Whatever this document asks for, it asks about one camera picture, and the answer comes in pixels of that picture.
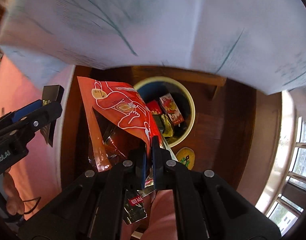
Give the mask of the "left hand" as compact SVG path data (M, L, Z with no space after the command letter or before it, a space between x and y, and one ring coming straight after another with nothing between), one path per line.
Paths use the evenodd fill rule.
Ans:
M16 189L14 180L9 172L10 168L3 174L3 189L7 195L6 209L10 215L23 215L25 211L24 202L20 198L20 194Z

